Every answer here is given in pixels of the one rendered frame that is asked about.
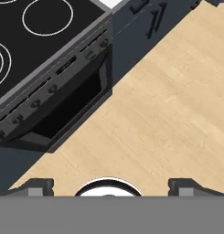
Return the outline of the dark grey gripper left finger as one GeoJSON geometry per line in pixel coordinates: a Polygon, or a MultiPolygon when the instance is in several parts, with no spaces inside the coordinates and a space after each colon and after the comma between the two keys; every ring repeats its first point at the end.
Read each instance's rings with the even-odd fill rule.
{"type": "Polygon", "coordinates": [[[9,190],[7,194],[21,197],[53,197],[53,186],[53,178],[31,178],[22,186],[9,190]]]}

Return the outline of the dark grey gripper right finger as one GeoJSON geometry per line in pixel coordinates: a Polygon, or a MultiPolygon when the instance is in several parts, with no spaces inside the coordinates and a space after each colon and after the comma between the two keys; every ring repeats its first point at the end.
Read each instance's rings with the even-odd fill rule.
{"type": "Polygon", "coordinates": [[[203,187],[192,178],[170,178],[168,187],[170,197],[224,196],[224,193],[203,187]]]}

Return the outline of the dark blue-grey cupboard run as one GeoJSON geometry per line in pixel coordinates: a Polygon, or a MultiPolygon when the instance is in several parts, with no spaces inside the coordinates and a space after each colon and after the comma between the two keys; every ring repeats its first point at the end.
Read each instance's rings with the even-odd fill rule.
{"type": "Polygon", "coordinates": [[[0,194],[8,191],[42,155],[41,152],[0,147],[0,194]]]}

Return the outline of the round white and black object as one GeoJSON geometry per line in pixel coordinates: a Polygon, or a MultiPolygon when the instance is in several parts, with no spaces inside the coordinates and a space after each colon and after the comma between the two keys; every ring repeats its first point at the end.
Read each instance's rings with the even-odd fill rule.
{"type": "Polygon", "coordinates": [[[129,182],[116,177],[100,177],[83,185],[76,197],[140,197],[140,191],[129,182]]]}

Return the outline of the dark grey oven door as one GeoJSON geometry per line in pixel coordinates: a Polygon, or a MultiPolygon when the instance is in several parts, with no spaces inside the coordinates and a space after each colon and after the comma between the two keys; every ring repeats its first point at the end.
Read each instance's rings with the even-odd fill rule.
{"type": "Polygon", "coordinates": [[[107,47],[0,147],[52,153],[111,95],[112,48],[107,47]]]}

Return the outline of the dark grey oven control panel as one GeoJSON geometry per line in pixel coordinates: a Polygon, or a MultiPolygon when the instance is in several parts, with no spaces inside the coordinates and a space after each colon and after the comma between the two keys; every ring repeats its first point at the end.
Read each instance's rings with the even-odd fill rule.
{"type": "Polygon", "coordinates": [[[57,58],[50,58],[46,65],[19,81],[10,91],[4,92],[5,89],[2,87],[0,89],[0,130],[5,132],[5,138],[0,140],[0,143],[14,138],[16,129],[27,118],[35,114],[60,89],[66,87],[91,60],[95,60],[105,51],[106,48],[101,48],[100,44],[105,38],[109,39],[109,36],[108,27],[100,27],[77,46],[72,45],[57,58]],[[58,90],[55,94],[49,94],[48,88],[53,84],[58,86],[58,90]],[[30,107],[30,103],[34,100],[41,100],[41,105],[36,109],[30,107]],[[13,124],[12,120],[18,114],[22,114],[24,120],[20,124],[13,124]]]}

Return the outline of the black hob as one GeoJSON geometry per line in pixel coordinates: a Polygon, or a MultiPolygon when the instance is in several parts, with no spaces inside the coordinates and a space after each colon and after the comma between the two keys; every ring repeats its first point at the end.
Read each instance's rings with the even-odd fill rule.
{"type": "Polygon", "coordinates": [[[90,0],[0,0],[0,99],[102,15],[90,0]]]}

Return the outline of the dark blue-grey cupboard door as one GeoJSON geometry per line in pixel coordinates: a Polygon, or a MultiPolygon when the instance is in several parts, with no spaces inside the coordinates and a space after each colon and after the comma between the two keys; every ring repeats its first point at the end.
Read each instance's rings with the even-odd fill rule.
{"type": "Polygon", "coordinates": [[[112,10],[112,84],[115,85],[200,2],[201,0],[149,0],[135,15],[130,10],[133,0],[117,5],[112,10]],[[165,13],[158,31],[155,32],[154,28],[148,39],[145,33],[151,26],[151,11],[159,10],[159,17],[160,3],[167,3],[165,13]]]}

